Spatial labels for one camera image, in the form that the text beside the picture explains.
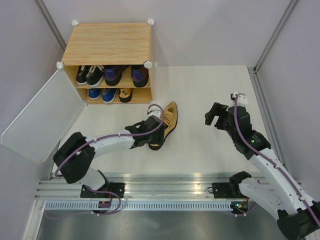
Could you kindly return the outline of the gold loafer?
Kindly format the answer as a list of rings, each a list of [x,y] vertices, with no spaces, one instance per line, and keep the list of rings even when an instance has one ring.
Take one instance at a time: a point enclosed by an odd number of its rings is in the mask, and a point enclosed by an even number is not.
[[[118,97],[121,103],[129,103],[132,100],[132,95],[131,88],[120,88],[118,90]]]
[[[148,147],[153,150],[159,150],[164,142],[166,141],[167,137],[175,130],[178,124],[178,106],[176,102],[172,101],[165,109],[164,109],[164,135],[163,135],[163,143],[149,143]]]

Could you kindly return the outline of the blue canvas sneaker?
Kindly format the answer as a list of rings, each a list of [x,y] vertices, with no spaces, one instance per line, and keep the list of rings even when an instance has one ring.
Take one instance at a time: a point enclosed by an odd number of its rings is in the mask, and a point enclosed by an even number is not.
[[[91,88],[88,90],[88,97],[91,100],[97,100],[101,96],[101,89],[100,88]]]
[[[102,91],[102,101],[105,104],[112,103],[115,100],[116,94],[116,88],[104,88]]]

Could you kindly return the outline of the purple loafer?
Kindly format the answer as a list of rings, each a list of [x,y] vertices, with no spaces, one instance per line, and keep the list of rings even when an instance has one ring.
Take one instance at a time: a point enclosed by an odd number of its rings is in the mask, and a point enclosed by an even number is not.
[[[136,88],[143,88],[149,79],[149,70],[144,65],[131,65],[131,79]]]
[[[105,83],[108,86],[116,86],[122,78],[123,71],[128,67],[129,65],[105,65],[103,70]]]

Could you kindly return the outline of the black canvas sneaker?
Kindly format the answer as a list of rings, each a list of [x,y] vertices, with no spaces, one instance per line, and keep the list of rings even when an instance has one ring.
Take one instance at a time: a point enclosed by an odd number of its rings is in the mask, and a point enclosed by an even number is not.
[[[87,74],[89,73],[90,68],[90,65],[80,65],[78,67],[76,75],[76,83],[78,86],[83,86],[87,84]]]
[[[90,88],[98,87],[104,78],[104,66],[103,65],[92,65],[89,68],[89,72],[86,75],[87,85]]]

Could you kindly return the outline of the frosted white cabinet door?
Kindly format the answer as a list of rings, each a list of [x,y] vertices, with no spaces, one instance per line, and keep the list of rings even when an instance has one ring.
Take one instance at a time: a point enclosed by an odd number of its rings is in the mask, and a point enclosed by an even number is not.
[[[3,146],[39,165],[45,162],[83,109],[64,70],[57,70],[1,134]]]

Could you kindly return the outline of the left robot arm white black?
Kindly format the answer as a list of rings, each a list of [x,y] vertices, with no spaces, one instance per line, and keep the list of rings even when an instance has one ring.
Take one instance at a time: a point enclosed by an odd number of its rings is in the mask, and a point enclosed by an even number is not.
[[[106,177],[91,167],[95,158],[142,147],[146,144],[162,143],[165,133],[164,120],[152,115],[117,133],[97,137],[86,137],[81,132],[73,133],[53,156],[59,174],[68,184],[81,183],[97,197],[109,193]]]

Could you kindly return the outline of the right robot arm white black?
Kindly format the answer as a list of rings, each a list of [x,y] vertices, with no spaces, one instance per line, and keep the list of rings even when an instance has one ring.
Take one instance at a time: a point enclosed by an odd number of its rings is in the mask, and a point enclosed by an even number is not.
[[[272,190],[241,171],[229,178],[231,196],[252,199],[267,211],[288,240],[301,240],[320,228],[320,203],[300,187],[276,156],[271,144],[251,124],[244,106],[215,102],[205,115],[205,124],[228,133],[238,152],[251,162],[269,182]]]

